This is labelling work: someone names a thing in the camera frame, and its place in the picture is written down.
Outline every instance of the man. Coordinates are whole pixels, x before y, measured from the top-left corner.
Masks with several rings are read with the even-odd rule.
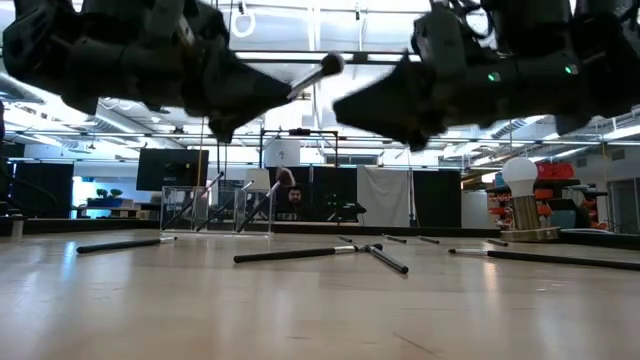
[[[302,188],[294,185],[287,189],[287,202],[278,207],[278,220],[305,220],[307,209],[302,201]]]

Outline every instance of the white globe lamp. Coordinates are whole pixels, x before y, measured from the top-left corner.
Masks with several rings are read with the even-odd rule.
[[[513,158],[502,167],[502,178],[511,190],[511,208],[517,230],[540,228],[538,205],[533,186],[538,178],[538,167],[523,157]]]
[[[511,189],[513,197],[532,196],[537,178],[538,167],[524,157],[513,158],[502,167],[502,179]]]

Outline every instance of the table surface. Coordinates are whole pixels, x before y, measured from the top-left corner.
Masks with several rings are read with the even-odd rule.
[[[202,234],[77,256],[153,230],[0,243],[0,354],[14,359],[640,359],[640,274],[448,255],[479,239],[381,242],[369,254],[234,265],[233,255],[344,246],[336,236]],[[637,252],[511,251],[638,261]]]

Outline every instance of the monitor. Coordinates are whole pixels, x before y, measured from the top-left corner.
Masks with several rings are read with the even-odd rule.
[[[198,184],[206,186],[208,165],[208,151],[141,149],[136,190],[161,191],[164,186]]]

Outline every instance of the white backdrop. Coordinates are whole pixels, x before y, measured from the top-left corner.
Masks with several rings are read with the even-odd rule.
[[[408,227],[408,171],[358,166],[358,203],[365,226]]]

